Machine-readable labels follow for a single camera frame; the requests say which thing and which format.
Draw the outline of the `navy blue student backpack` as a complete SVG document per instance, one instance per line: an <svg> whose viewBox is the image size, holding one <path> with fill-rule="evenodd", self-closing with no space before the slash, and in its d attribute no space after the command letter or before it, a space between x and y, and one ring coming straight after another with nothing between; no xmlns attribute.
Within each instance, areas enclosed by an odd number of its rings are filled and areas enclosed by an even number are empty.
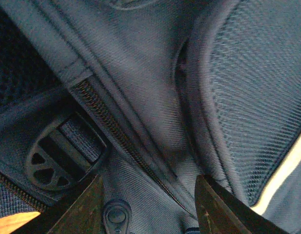
<svg viewBox="0 0 301 234"><path fill-rule="evenodd" d="M199 175L301 234L301 0L0 0L0 218L91 175L100 234L200 234Z"/></svg>

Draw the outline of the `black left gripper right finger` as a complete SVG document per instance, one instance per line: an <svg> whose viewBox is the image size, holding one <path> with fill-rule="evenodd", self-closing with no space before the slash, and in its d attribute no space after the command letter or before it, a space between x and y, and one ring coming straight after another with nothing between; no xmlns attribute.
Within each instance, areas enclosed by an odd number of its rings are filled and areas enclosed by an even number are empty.
<svg viewBox="0 0 301 234"><path fill-rule="evenodd" d="M195 183L195 206L201 234L285 234L252 211L208 175Z"/></svg>

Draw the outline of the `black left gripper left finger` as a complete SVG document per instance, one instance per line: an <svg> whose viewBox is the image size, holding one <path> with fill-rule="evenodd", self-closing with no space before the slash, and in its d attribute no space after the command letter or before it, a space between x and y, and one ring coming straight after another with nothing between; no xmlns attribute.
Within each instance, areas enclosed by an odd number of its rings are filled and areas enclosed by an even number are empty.
<svg viewBox="0 0 301 234"><path fill-rule="evenodd" d="M89 176L57 204L14 234L99 234L104 200L102 176Z"/></svg>

